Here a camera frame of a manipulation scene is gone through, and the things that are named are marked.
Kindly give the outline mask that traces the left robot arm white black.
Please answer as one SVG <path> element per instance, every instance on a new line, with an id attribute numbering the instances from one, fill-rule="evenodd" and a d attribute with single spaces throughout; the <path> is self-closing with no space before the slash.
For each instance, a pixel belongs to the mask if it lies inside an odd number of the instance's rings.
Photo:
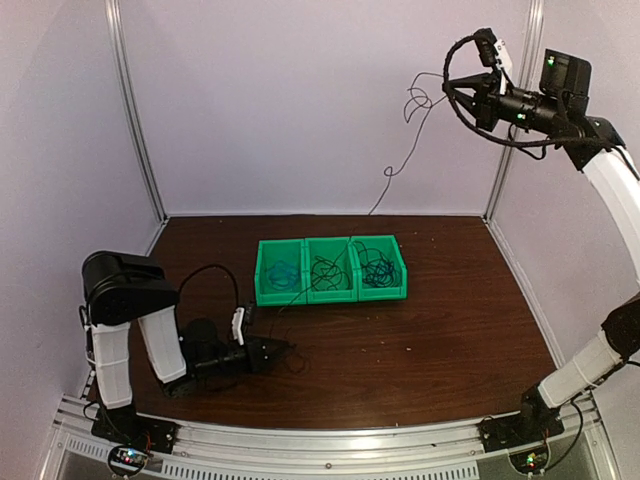
<path id="1" fill-rule="evenodd" d="M 88 333 L 87 357 L 96 374 L 106 429 L 123 444 L 137 442 L 144 424 L 134 405 L 129 333 L 140 329 L 147 358 L 164 394 L 180 398 L 212 378 L 270 370 L 294 348 L 287 340 L 255 336 L 250 305 L 235 308 L 231 338 L 222 341 L 214 321 L 200 318 L 178 326 L 181 288 L 174 287 L 152 258 L 113 251 L 89 255 L 81 267 Z"/>

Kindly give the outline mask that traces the green bin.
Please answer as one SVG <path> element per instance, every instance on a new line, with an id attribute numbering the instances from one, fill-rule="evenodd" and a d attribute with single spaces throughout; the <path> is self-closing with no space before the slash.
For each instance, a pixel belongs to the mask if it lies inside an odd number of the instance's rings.
<path id="1" fill-rule="evenodd" d="M 259 307 L 307 303 L 305 243 L 303 239 L 261 240 L 254 273 Z"/>
<path id="2" fill-rule="evenodd" d="M 356 286 L 360 302 L 407 298 L 407 267 L 394 235 L 354 236 L 351 248 L 359 272 Z"/>
<path id="3" fill-rule="evenodd" d="M 308 261 L 307 303 L 325 305 L 357 301 L 356 267 L 350 237 L 305 239 Z"/>

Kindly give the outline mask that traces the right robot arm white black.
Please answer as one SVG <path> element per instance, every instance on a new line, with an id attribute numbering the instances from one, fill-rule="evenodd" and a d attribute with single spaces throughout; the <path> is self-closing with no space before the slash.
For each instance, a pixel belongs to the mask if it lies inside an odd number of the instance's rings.
<path id="1" fill-rule="evenodd" d="M 453 79 L 442 89 L 456 116 L 484 139 L 526 149 L 552 146 L 566 152 L 600 196 L 632 262 L 639 261 L 639 170 L 613 125 L 586 113 L 591 65 L 546 50 L 537 91 L 511 85 L 498 49 L 476 41 L 485 72 Z M 519 440 L 535 440 L 551 415 L 582 391 L 597 387 L 639 350 L 639 299 L 614 309 L 600 330 L 572 360 L 524 393 L 512 430 Z"/>

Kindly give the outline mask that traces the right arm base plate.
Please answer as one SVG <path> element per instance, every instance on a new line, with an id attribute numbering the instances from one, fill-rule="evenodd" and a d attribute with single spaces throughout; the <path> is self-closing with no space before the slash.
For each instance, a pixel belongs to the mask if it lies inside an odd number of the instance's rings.
<path id="1" fill-rule="evenodd" d="M 542 424 L 534 424 L 520 414 L 487 416 L 477 424 L 477 428 L 486 453 L 541 442 L 565 431 L 559 419 L 552 418 Z"/>

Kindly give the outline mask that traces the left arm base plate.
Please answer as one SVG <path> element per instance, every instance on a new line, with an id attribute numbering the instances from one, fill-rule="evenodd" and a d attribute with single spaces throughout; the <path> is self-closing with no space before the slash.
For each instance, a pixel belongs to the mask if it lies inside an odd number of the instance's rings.
<path id="1" fill-rule="evenodd" d="M 100 409 L 93 421 L 93 436 L 145 452 L 171 454 L 179 427 L 175 422 L 140 416 L 129 408 Z"/>

